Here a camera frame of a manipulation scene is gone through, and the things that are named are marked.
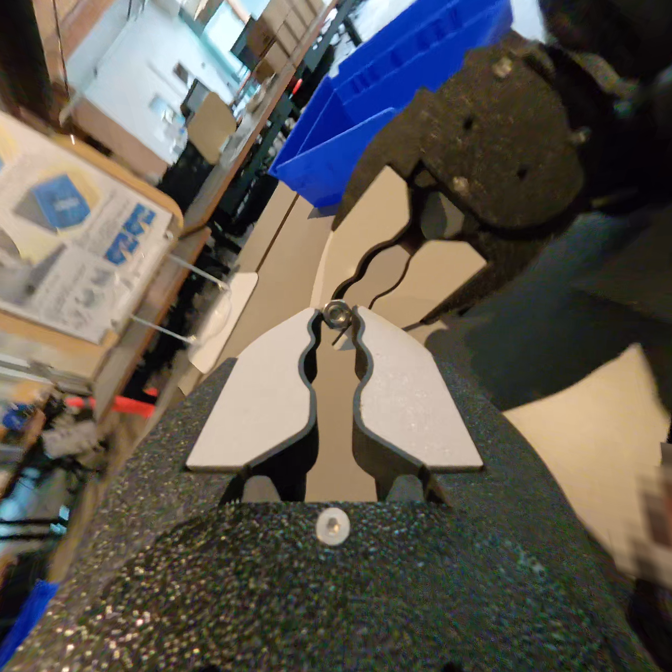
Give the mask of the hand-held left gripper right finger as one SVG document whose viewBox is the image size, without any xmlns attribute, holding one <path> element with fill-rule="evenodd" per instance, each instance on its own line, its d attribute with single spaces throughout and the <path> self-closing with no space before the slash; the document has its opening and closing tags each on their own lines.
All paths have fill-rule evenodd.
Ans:
<svg viewBox="0 0 672 672">
<path fill-rule="evenodd" d="M 353 308 L 352 328 L 357 465 L 381 486 L 404 475 L 482 470 L 483 458 L 431 353 L 368 308 Z"/>
</svg>

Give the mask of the small orange object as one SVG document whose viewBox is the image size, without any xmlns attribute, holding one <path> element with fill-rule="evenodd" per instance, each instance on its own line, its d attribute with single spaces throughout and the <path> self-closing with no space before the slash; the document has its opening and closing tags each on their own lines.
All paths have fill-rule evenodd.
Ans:
<svg viewBox="0 0 672 672">
<path fill-rule="evenodd" d="M 96 399 L 93 397 L 66 396 L 64 403 L 68 408 L 96 410 Z M 155 405 L 127 397 L 116 396 L 112 404 L 112 411 L 149 418 L 155 411 Z"/>
</svg>

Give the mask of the white base document stand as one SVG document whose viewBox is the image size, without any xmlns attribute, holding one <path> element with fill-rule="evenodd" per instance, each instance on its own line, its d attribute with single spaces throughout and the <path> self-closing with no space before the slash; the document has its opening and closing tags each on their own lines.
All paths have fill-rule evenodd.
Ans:
<svg viewBox="0 0 672 672">
<path fill-rule="evenodd" d="M 125 385 L 160 333 L 214 367 L 256 283 L 233 286 L 189 264 L 210 231 L 176 203 L 72 136 L 1 113 L 1 357 L 53 381 Z M 219 295 L 189 335 L 161 321 L 186 273 Z"/>
</svg>

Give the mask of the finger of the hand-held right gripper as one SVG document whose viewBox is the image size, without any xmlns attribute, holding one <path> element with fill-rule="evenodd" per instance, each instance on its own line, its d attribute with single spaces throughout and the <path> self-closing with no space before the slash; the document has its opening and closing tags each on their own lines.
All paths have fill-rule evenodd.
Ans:
<svg viewBox="0 0 672 672">
<path fill-rule="evenodd" d="M 401 329 L 411 327 L 487 265 L 488 261 L 466 241 L 427 241 L 409 258 L 399 281 L 374 298 L 371 311 Z"/>
<path fill-rule="evenodd" d="M 311 294 L 311 307 L 364 298 L 373 307 L 397 287 L 412 256 L 427 242 L 412 214 L 411 190 L 385 166 L 327 237 Z"/>
</svg>

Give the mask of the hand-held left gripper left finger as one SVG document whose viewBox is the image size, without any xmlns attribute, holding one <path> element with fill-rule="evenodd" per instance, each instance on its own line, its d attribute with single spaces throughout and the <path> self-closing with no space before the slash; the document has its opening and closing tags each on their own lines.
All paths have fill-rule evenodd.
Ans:
<svg viewBox="0 0 672 672">
<path fill-rule="evenodd" d="M 322 314 L 305 308 L 239 355 L 185 467 L 304 481 L 318 454 L 316 349 Z"/>
</svg>

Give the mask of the person's right forearm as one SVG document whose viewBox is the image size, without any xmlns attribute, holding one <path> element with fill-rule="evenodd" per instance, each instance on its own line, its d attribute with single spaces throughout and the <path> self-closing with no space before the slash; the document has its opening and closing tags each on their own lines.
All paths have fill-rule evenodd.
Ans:
<svg viewBox="0 0 672 672">
<path fill-rule="evenodd" d="M 540 10 L 556 46 L 634 84 L 610 94 L 597 190 L 627 194 L 621 208 L 670 204 L 671 2 L 540 1 Z"/>
</svg>

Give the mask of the cardboard box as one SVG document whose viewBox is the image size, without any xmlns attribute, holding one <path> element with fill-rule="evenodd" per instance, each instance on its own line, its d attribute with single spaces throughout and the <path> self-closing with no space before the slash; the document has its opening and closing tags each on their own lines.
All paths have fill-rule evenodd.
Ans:
<svg viewBox="0 0 672 672">
<path fill-rule="evenodd" d="M 325 1 L 269 1 L 259 18 L 246 25 L 245 46 L 279 72 L 292 61 L 326 6 Z"/>
</svg>

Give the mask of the large blue plastic bin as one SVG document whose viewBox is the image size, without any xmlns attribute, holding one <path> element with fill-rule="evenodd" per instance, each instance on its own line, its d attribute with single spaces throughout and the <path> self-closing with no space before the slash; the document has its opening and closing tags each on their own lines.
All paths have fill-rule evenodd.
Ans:
<svg viewBox="0 0 672 672">
<path fill-rule="evenodd" d="M 269 173 L 316 208 L 338 203 L 374 136 L 418 89 L 511 28 L 510 1 L 415 1 L 318 85 Z"/>
</svg>

